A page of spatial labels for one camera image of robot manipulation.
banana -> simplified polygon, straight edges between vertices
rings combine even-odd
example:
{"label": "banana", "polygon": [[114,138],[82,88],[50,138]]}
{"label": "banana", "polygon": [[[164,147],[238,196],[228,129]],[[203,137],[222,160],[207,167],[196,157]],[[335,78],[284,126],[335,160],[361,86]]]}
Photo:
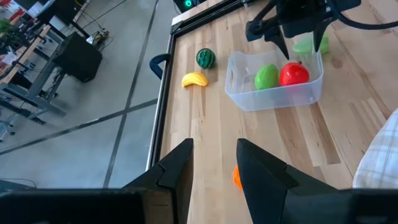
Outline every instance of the banana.
{"label": "banana", "polygon": [[200,72],[191,72],[182,78],[182,87],[186,87],[191,84],[196,84],[200,86],[207,86],[209,81],[206,76]]}

gray floor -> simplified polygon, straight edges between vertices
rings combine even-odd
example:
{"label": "gray floor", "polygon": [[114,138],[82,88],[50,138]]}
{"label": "gray floor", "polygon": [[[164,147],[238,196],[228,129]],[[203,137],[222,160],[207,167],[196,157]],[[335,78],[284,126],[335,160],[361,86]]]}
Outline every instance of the gray floor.
{"label": "gray floor", "polygon": [[[120,2],[91,0],[86,12],[97,18]],[[147,36],[156,2],[127,0],[98,19],[113,41],[103,51],[96,78],[84,84],[70,77],[64,79],[53,103],[67,111],[66,117],[44,114],[40,118],[48,122],[45,126],[18,119],[13,130],[16,135],[6,136],[0,143],[0,178],[33,180],[39,188],[122,187],[145,171],[160,87],[160,80],[149,69],[149,60],[167,50],[171,21],[177,15],[172,0],[159,0]],[[82,27],[92,21],[83,15],[78,21]],[[92,23],[85,30],[91,34],[98,25]],[[55,48],[45,47],[49,51]],[[140,57],[142,66],[138,67]],[[134,74],[137,77],[132,89]],[[140,109],[126,115],[122,129],[122,113],[85,128],[73,128],[137,105]],[[54,137],[54,133],[66,129],[72,132]],[[49,139],[19,147],[43,137]],[[109,168],[113,159],[114,165]]]}

toy apple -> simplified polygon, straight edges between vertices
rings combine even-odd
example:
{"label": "toy apple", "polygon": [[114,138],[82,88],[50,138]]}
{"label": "toy apple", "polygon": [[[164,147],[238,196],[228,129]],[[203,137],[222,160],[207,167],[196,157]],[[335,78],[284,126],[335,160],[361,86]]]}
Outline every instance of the toy apple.
{"label": "toy apple", "polygon": [[285,65],[280,73],[280,85],[294,85],[308,82],[310,74],[300,63],[293,62]]}

white cloth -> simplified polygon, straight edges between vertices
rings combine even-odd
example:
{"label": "white cloth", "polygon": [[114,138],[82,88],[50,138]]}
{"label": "white cloth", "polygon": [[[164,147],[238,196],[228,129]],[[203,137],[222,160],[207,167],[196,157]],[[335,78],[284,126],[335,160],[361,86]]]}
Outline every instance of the white cloth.
{"label": "white cloth", "polygon": [[363,156],[353,188],[398,189],[398,110],[393,112]]}

clear plastic bin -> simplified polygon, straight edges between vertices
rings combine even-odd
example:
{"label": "clear plastic bin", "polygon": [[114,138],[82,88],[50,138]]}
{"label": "clear plastic bin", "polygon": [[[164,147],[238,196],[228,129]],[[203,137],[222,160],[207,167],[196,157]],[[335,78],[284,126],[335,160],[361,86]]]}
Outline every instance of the clear plastic bin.
{"label": "clear plastic bin", "polygon": [[[225,92],[243,111],[259,111],[315,103],[322,95],[323,65],[320,52],[295,55],[287,60],[280,50],[246,55],[235,52],[228,61]],[[257,90],[254,77],[260,68],[273,63],[279,71],[289,62],[301,61],[310,73],[308,83]]]}

